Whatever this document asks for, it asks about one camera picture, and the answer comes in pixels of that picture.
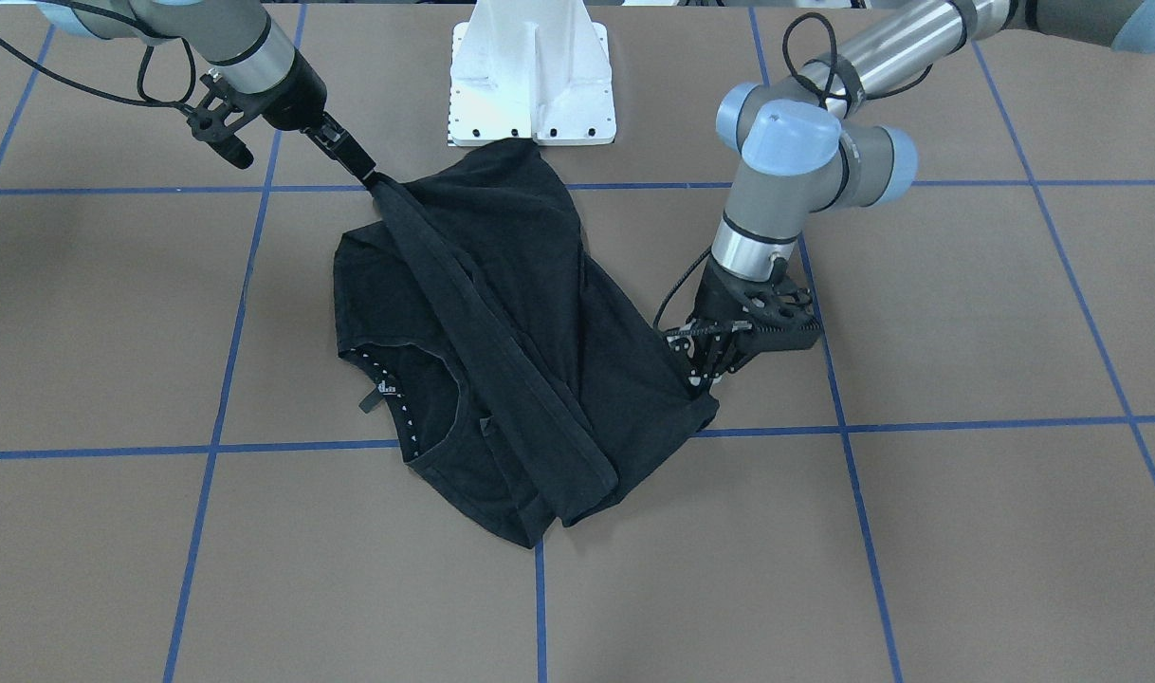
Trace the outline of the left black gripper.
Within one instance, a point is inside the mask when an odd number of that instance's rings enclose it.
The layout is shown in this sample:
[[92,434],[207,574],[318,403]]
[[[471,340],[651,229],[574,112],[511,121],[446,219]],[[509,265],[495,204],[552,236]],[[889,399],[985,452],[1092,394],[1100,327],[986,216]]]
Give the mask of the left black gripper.
[[669,349],[687,365],[687,381],[695,389],[711,389],[725,374],[733,374],[759,354],[747,354],[745,344],[750,322],[743,306],[746,290],[767,284],[763,281],[735,276],[716,261],[705,265],[702,282],[696,289],[693,311],[687,319],[693,327],[668,331]]

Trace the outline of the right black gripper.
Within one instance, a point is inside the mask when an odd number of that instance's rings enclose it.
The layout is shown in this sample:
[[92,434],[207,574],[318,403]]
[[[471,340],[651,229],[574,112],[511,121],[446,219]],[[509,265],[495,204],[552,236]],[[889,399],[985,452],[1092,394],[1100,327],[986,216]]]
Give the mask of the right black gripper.
[[274,129],[301,131],[327,158],[338,162],[364,190],[377,183],[377,161],[326,111],[327,87],[297,52],[286,77],[268,92],[260,116]]

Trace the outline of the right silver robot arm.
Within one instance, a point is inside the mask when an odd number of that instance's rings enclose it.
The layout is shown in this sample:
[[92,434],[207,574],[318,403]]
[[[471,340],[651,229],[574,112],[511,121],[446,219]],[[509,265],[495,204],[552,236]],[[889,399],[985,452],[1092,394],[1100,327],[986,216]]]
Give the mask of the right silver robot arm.
[[[0,36],[0,47],[20,62],[70,89],[135,107],[169,109],[182,116],[192,138],[208,144],[231,168],[246,169],[253,154],[239,131],[254,120],[299,131],[355,181],[373,190],[377,163],[326,111],[321,75],[280,28],[261,1],[33,1],[40,16],[64,34],[109,42],[134,38],[146,46],[136,94],[95,89],[37,64]],[[176,101],[148,94],[146,77],[162,44],[182,45],[189,83]]]

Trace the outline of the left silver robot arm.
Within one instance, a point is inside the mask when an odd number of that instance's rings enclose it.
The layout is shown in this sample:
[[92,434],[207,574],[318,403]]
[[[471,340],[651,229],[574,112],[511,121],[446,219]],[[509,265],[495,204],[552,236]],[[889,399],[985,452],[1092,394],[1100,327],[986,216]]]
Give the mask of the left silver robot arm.
[[1155,53],[1155,1],[908,1],[850,40],[829,31],[829,50],[804,65],[785,58],[781,81],[726,94],[716,131],[742,164],[711,246],[696,259],[703,275],[693,311],[664,334],[695,389],[711,389],[759,354],[815,346],[824,324],[787,272],[808,216],[887,203],[917,175],[904,131],[848,120],[1008,28]]

